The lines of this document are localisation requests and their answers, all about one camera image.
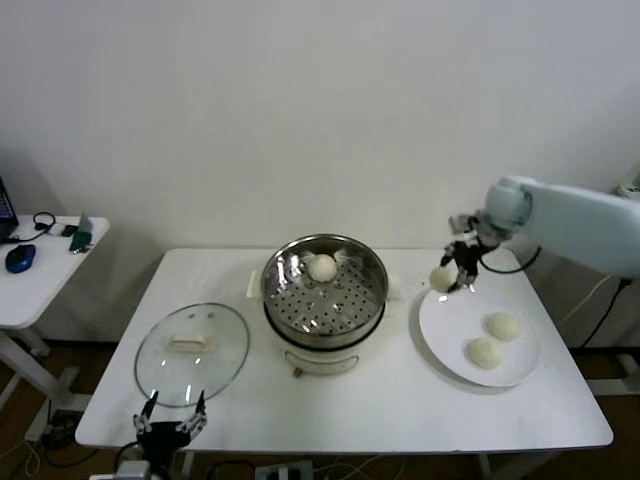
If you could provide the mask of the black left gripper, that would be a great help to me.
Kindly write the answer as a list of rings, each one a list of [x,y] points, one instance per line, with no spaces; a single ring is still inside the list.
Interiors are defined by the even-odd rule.
[[[145,402],[141,412],[133,416],[136,438],[144,458],[171,458],[191,442],[191,434],[199,434],[207,424],[204,392],[200,393],[194,413],[180,422],[150,422],[158,391]]]

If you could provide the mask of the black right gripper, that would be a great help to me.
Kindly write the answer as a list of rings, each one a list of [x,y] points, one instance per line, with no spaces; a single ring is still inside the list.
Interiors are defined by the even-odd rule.
[[[448,293],[471,287],[478,276],[478,263],[481,258],[481,248],[478,244],[468,245],[464,241],[456,240],[444,247],[439,267],[446,267],[452,260],[455,261],[458,274],[453,283],[448,287]]]

